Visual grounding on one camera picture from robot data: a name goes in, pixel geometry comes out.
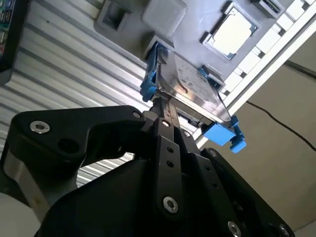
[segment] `blue bracket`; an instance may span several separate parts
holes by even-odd
[[[143,96],[143,101],[148,102],[157,90],[156,87],[156,69],[157,69],[157,54],[158,48],[161,44],[155,43],[148,53],[148,63],[146,69],[145,79],[140,85],[140,94]]]
[[[218,89],[220,85],[212,80],[206,73],[203,67],[199,68],[198,71],[206,77],[213,86]],[[245,136],[242,133],[241,129],[239,128],[239,120],[237,116],[231,117],[231,127],[227,128],[218,122],[214,122],[208,127],[204,132],[203,135],[208,139],[216,144],[223,146],[227,142],[231,142],[230,150],[233,153],[240,152],[244,147],[246,147],[247,143],[245,142]]]

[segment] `metal plate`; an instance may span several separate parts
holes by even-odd
[[[103,20],[106,9],[102,9],[94,27],[96,31],[104,35],[107,39],[136,57],[141,58],[147,47],[145,43],[147,39],[152,36],[153,32],[156,32],[156,34],[160,33],[159,30],[149,27],[142,20],[142,14],[149,1],[116,0],[116,2],[126,11],[121,21],[122,24],[117,29],[104,26]],[[162,35],[162,38],[167,38],[173,42],[177,54],[192,63],[196,68],[204,64],[209,64],[221,74],[223,80],[231,74],[276,22],[276,19],[268,18],[255,5],[249,3],[248,0],[235,0],[233,2],[234,8],[257,26],[257,29],[230,60],[217,50],[206,48],[200,42],[205,34],[216,31],[218,25],[227,16],[225,12],[232,6],[232,2],[226,0],[213,0],[212,2],[205,0],[183,0],[183,2],[187,6],[186,15],[172,36],[168,37],[169,34],[165,34]],[[277,2],[279,5],[282,5],[282,9],[287,9],[293,0],[278,0]],[[164,11],[156,12],[152,14],[152,17],[155,17],[155,19],[152,19],[152,22],[164,22],[162,20],[165,17]]]
[[[203,44],[216,49],[231,60],[257,28],[232,6],[218,30],[214,35],[209,34]]]
[[[218,92],[197,69],[166,48],[158,50],[156,84],[206,118],[229,124],[231,118]]]

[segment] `white wall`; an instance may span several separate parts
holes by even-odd
[[[316,34],[313,34],[290,58],[294,63],[316,71]]]
[[[40,227],[33,211],[17,200],[0,193],[0,236],[34,237]]]
[[[295,232],[296,237],[315,237],[316,236],[316,221]]]

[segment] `ceiling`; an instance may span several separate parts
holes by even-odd
[[[291,57],[316,69],[313,35]],[[316,81],[282,66],[251,98],[316,146]],[[316,153],[264,112],[244,104],[236,113],[247,147],[216,148],[294,230],[316,219]]]

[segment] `metal bolt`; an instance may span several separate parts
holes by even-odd
[[[171,161],[167,161],[167,165],[170,167],[170,168],[173,168],[174,167],[174,164],[171,162]]]
[[[241,231],[234,222],[229,221],[227,225],[234,237],[241,237]]]
[[[209,152],[211,153],[211,155],[212,155],[213,157],[217,157],[217,154],[216,154],[215,151],[209,150]]]
[[[289,232],[286,230],[286,228],[284,227],[284,225],[280,225],[279,227],[280,227],[281,231],[282,231],[286,236],[290,237],[290,234],[289,234]]]
[[[190,133],[186,130],[183,131],[184,135],[186,135],[186,137],[190,137]]]
[[[8,7],[11,7],[11,5],[12,5],[12,0],[7,0],[5,7],[8,8]]]
[[[133,115],[138,119],[141,117],[141,115],[138,112],[133,112]]]
[[[167,147],[167,150],[168,150],[170,153],[174,153],[174,150],[173,150],[171,147]]]
[[[178,204],[172,197],[165,197],[163,199],[163,207],[171,214],[176,214],[179,210]]]
[[[162,121],[162,124],[165,125],[165,126],[167,126],[167,127],[170,127],[170,124],[169,124],[166,120],[163,120],[163,121]]]
[[[50,131],[50,126],[43,121],[33,121],[30,124],[30,130],[38,134],[43,134]]]

